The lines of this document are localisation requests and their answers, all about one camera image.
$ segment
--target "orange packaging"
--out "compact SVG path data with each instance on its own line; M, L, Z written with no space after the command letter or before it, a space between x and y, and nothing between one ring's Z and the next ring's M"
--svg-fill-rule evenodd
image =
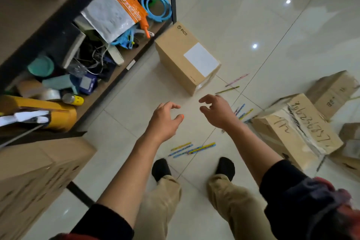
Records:
M140 27L145 31L146 37L150 38L148 28L149 24L146 20L147 12L141 6L141 4L137 0L117 0L122 7L126 10L126 12L130 15L132 20L137 23L140 23Z

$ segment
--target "teal lid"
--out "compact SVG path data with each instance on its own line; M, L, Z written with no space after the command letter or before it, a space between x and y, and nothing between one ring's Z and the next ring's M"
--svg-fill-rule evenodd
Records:
M54 71L54 62L47 56L40 55L27 66L32 75L47 77Z

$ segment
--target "forearm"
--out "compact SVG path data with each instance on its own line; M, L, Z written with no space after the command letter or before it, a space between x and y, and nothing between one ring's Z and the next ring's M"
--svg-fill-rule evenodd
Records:
M282 157L239 120L229 123L225 131L232 138L251 175L260 186L263 175L281 161Z
M122 216L132 228L159 146L151 139L139 138L124 165L97 201Z

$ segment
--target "tile floor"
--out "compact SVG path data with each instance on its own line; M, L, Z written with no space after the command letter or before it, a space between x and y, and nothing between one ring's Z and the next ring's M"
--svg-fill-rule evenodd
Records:
M305 92L320 77L348 70L360 79L360 0L176 0L178 20L216 56L222 67L214 80L190 97L160 64L154 47L82 126L98 150L74 182L96 200L124 163L160 102L182 105L185 120L177 135L164 143L157 158L187 141L216 142L206 153L168 158L183 186L183 197L169 226L168 239L233 239L227 223L205 197L205 182L220 156L236 166L234 183L260 198L257 186L227 134L199 112L198 99L222 90L226 82L249 73L236 91L223 94L235 110L245 103L251 114L277 98ZM334 117L339 131L345 122L360 121L360 101L348 102ZM329 160L317 172L336 188L352 193L360 208L360 182ZM147 190L155 187L150 177ZM69 231L86 207L65 191L34 225L25 239L47 239Z

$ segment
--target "spray can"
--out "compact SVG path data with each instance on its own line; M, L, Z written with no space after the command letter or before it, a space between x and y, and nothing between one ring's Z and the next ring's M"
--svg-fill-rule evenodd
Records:
M84 98L71 94L71 93L66 93L63 97L62 100L64 103L66 104L70 104L70 105L82 105L84 103Z

